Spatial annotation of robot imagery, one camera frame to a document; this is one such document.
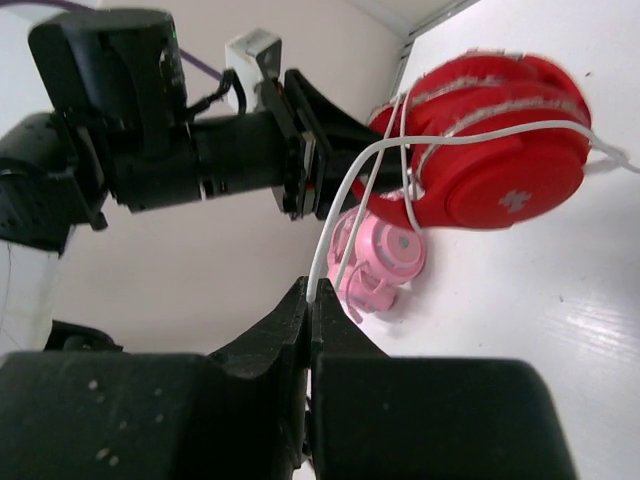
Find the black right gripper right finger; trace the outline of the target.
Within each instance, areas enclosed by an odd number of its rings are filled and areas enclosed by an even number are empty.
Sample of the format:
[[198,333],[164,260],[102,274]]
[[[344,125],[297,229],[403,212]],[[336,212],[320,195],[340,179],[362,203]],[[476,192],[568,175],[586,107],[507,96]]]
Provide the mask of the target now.
[[330,282],[310,310],[311,449],[320,479],[574,479],[539,373],[515,359],[393,357]]

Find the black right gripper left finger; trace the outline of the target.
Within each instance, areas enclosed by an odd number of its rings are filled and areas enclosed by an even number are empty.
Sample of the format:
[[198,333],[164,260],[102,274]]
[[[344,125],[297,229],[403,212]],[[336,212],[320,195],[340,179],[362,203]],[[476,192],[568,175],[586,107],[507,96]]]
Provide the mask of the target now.
[[288,479],[304,460],[306,282],[210,355],[1,361],[5,479]]

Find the red headphones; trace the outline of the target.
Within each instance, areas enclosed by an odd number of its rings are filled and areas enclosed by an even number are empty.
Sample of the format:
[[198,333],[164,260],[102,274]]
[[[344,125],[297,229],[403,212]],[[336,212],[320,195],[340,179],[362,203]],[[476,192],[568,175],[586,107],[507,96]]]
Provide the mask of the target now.
[[[461,137],[546,120],[585,127],[591,113],[574,79],[533,54],[467,52],[424,74],[394,136]],[[590,145],[569,129],[545,128],[467,145],[415,145],[411,169],[424,194],[420,227],[499,229],[564,203],[584,179]]]

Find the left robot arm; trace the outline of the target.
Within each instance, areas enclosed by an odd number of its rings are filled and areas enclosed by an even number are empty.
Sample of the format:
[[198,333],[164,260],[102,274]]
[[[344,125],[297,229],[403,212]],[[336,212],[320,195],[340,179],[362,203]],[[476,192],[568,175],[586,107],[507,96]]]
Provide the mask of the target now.
[[302,273],[302,219],[377,139],[261,30],[195,102],[165,11],[80,7],[28,45],[52,108],[1,138],[3,352],[240,331]]

